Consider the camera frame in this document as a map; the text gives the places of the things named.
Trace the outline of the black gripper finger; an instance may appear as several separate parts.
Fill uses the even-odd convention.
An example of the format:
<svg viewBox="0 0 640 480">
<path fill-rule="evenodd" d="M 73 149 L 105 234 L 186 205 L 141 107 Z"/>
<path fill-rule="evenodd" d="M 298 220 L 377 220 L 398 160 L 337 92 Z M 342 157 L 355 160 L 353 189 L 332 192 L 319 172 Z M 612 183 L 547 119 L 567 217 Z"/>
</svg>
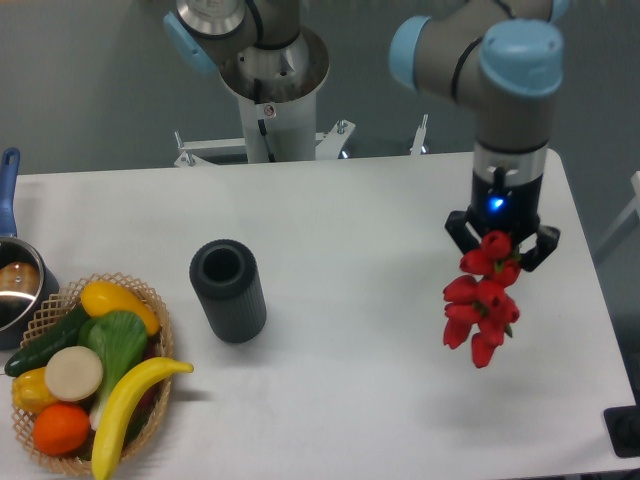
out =
<svg viewBox="0 0 640 480">
<path fill-rule="evenodd" d="M 475 210 L 450 212 L 445 229 L 462 254 L 478 249 L 484 236 L 484 224 Z"/>
<path fill-rule="evenodd" d="M 558 228 L 540 225 L 535 233 L 535 245 L 520 255 L 520 267 L 526 272 L 533 272 L 557 248 L 561 232 Z"/>
</svg>

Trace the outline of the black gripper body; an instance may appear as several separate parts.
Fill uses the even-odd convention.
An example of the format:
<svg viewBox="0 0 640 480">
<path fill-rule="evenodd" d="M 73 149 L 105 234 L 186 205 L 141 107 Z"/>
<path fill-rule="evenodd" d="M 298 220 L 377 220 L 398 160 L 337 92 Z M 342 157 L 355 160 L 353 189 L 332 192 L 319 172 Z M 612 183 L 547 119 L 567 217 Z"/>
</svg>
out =
<svg viewBox="0 0 640 480">
<path fill-rule="evenodd" d="M 467 221 L 481 236 L 500 230 L 514 237 L 529 237 L 540 225 L 541 185 L 542 176 L 539 176 L 531 182 L 500 190 L 473 174 Z"/>
</svg>

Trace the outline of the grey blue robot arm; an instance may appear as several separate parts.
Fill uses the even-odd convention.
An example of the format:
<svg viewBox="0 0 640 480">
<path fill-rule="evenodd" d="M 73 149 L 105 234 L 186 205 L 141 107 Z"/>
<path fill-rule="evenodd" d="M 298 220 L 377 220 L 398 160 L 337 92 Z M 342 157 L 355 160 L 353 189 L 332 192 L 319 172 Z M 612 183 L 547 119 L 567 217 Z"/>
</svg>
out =
<svg viewBox="0 0 640 480">
<path fill-rule="evenodd" d="M 564 43 L 563 1 L 469 1 L 442 20 L 415 16 L 395 32 L 392 77 L 477 116 L 469 206 L 445 227 L 462 252 L 488 233 L 508 234 L 535 270 L 556 249 L 558 229 L 541 224 L 538 201 Z M 248 160 L 316 160 L 316 94 L 329 72 L 322 39 L 304 27 L 296 1 L 179 1 L 163 20 L 179 55 L 218 74 L 236 97 Z"/>
</svg>

